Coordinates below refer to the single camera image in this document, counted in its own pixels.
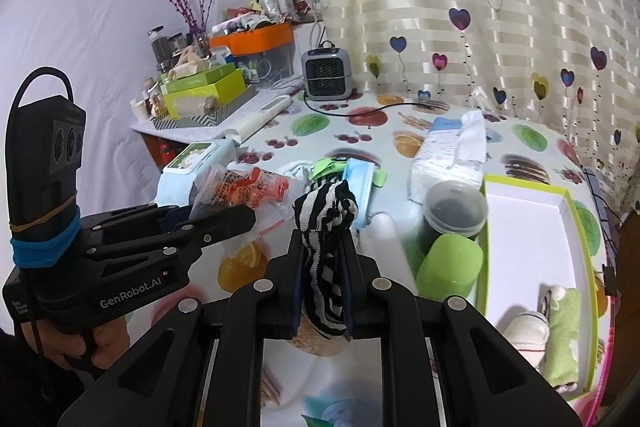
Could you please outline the left hand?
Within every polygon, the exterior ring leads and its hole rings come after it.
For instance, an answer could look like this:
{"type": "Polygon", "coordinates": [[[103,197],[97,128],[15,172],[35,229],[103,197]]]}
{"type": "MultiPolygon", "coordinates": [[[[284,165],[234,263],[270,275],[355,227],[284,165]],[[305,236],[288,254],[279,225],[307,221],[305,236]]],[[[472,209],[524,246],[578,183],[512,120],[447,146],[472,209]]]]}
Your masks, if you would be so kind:
{"type": "MultiPolygon", "coordinates": [[[[40,320],[22,324],[21,330],[32,350],[40,353],[62,369],[70,369],[66,357],[79,359],[87,351],[87,343],[81,335],[66,335],[51,322],[40,320]]],[[[130,347],[130,336],[125,317],[98,326],[92,332],[94,349],[90,349],[91,362],[98,369],[109,369],[130,347]]]]}

